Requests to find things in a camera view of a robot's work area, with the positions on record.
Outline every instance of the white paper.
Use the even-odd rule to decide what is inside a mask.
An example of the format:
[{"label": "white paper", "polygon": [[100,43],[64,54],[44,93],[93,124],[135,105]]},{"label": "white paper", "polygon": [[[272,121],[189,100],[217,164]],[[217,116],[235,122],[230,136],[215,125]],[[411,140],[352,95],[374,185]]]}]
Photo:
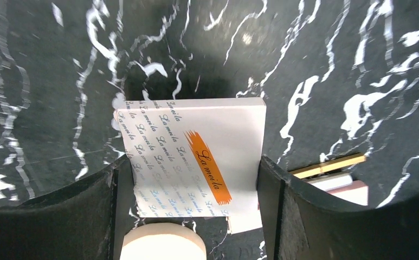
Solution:
[{"label": "white paper", "polygon": [[115,112],[141,217],[257,211],[266,106],[260,97],[126,101]]}]

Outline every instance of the marble table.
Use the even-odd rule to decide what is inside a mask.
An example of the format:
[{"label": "marble table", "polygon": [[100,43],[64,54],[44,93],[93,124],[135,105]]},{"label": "marble table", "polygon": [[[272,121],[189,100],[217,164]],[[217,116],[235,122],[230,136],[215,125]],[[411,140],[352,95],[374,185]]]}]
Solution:
[{"label": "marble table", "polygon": [[[419,193],[419,1],[0,0],[0,206],[123,155],[127,100],[261,96],[264,153],[294,170],[362,152],[369,206]],[[160,221],[137,217],[131,227]],[[168,219],[209,259],[265,259],[261,230]]]}]

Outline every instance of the orange brush stroke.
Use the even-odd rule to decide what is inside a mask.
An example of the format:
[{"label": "orange brush stroke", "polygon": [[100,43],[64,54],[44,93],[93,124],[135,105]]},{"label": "orange brush stroke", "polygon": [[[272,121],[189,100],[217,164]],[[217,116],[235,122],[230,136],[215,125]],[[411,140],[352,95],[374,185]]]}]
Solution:
[{"label": "orange brush stroke", "polygon": [[198,132],[188,131],[185,133],[185,137],[217,203],[219,205],[229,204],[231,201],[230,192],[208,146]]}]

